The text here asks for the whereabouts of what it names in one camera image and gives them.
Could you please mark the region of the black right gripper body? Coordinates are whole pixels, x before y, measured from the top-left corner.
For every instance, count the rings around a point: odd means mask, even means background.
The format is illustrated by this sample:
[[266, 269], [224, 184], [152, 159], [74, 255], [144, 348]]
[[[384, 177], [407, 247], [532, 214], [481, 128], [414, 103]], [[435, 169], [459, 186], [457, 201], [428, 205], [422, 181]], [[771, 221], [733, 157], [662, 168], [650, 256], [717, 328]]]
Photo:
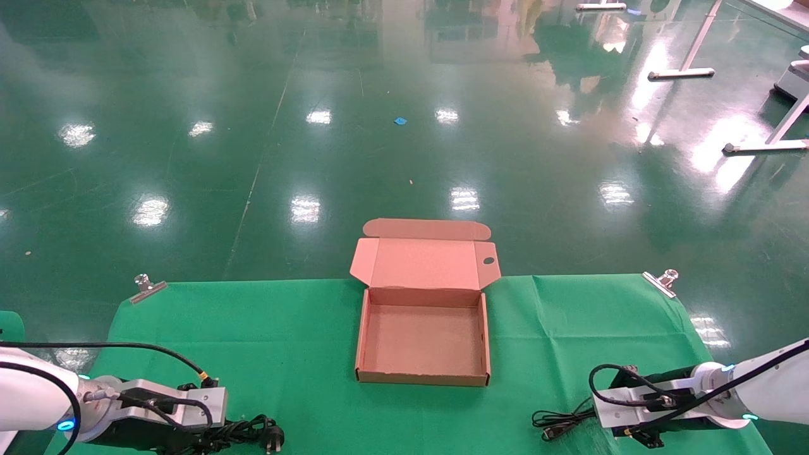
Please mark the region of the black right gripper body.
[[[621, 387], [633, 388], [633, 387], [640, 387], [643, 385], [641, 380], [638, 380], [640, 374], [638, 373], [637, 367], [623, 367], [623, 368], [629, 370], [634, 375], [625, 372], [618, 372], [615, 378], [613, 379], [612, 383], [610, 383], [609, 389], [617, 389]], [[670, 370], [663, 373], [644, 375], [643, 378], [650, 383], [659, 384], [672, 380], [690, 378], [691, 372], [694, 369], [695, 367], [677, 368], [675, 370]]]

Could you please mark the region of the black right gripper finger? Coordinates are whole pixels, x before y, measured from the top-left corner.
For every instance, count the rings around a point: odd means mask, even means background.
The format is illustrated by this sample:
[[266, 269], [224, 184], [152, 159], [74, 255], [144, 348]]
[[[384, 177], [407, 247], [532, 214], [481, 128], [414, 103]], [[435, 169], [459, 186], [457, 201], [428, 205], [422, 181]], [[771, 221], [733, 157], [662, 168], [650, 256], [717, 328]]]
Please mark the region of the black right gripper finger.
[[623, 435], [624, 437], [635, 440], [642, 446], [647, 447], [647, 449], [658, 449], [659, 447], [665, 446], [664, 441], [660, 437], [664, 432], [665, 430], [661, 429], [658, 425], [635, 425], [625, 427]]

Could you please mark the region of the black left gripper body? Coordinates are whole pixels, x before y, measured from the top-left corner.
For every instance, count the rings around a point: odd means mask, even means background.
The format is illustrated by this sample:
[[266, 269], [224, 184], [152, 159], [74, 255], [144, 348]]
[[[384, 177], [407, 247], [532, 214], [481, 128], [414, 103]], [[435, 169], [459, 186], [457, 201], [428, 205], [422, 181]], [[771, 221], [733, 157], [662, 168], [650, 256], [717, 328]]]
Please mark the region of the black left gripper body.
[[119, 420], [98, 437], [92, 446], [123, 447], [157, 454], [208, 454], [214, 452], [211, 439], [204, 432], [181, 431], [176, 427], [143, 420]]

